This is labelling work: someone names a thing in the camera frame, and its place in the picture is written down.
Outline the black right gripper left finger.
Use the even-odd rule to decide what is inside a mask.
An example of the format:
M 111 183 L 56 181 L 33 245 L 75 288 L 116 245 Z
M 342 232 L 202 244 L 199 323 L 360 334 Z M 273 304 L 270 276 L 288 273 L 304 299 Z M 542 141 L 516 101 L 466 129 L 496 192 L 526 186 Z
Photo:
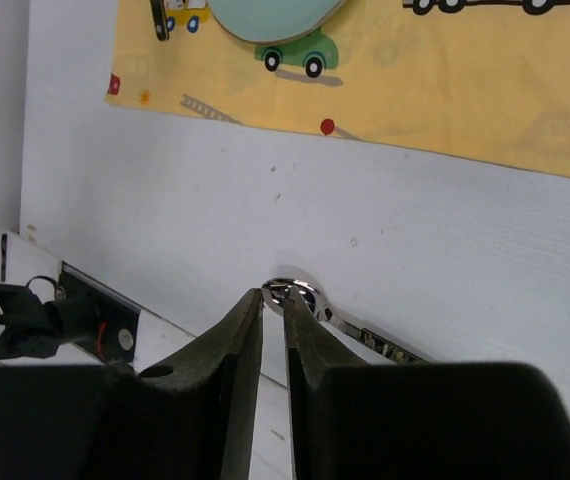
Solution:
M 262 341 L 263 300 L 252 288 L 213 327 L 139 374 L 157 402 L 157 476 L 248 478 Z

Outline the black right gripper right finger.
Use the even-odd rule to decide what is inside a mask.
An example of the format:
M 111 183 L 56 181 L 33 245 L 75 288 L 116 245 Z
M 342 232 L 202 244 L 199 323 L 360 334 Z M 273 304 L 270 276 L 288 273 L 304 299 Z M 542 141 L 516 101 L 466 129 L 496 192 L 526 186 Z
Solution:
M 334 370 L 367 362 L 321 326 L 296 288 L 282 306 L 294 477 L 336 479 L 339 420 L 331 415 L 331 391 L 322 383 Z

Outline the metal spoon patterned handle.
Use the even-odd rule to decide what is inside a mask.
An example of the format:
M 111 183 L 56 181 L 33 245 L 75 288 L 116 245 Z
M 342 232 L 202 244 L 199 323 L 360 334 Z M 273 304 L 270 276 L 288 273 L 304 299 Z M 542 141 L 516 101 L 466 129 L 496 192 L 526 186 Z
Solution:
M 276 314 L 283 316 L 284 300 L 291 290 L 298 291 L 319 323 L 329 325 L 334 331 L 358 342 L 379 357 L 386 358 L 396 365 L 435 362 L 433 357 L 391 334 L 384 333 L 378 327 L 372 327 L 367 322 L 346 313 L 340 313 L 321 289 L 307 281 L 287 277 L 276 277 L 265 281 L 261 286 L 264 304 Z

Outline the light green floral plate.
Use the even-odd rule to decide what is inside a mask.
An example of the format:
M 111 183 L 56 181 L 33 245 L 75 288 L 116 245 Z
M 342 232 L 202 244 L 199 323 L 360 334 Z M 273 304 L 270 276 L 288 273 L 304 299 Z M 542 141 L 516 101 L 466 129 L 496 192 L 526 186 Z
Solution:
M 251 44 L 298 39 L 323 25 L 343 0 L 211 0 L 211 13 L 235 38 Z

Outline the yellow vehicle print cloth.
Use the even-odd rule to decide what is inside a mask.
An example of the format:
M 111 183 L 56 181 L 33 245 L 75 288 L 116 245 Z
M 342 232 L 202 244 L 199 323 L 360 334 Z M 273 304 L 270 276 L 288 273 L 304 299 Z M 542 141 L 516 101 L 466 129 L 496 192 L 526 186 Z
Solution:
M 289 44 L 123 1 L 106 101 L 570 177 L 570 1 L 348 1 Z

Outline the metal fork patterned handle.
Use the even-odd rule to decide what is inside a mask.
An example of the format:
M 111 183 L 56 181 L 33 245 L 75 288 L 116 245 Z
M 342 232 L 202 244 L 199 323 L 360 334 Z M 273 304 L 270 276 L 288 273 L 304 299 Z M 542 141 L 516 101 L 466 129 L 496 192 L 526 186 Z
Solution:
M 156 38 L 160 42 L 169 40 L 170 34 L 167 26 L 167 15 L 163 0 L 150 0 L 152 19 Z

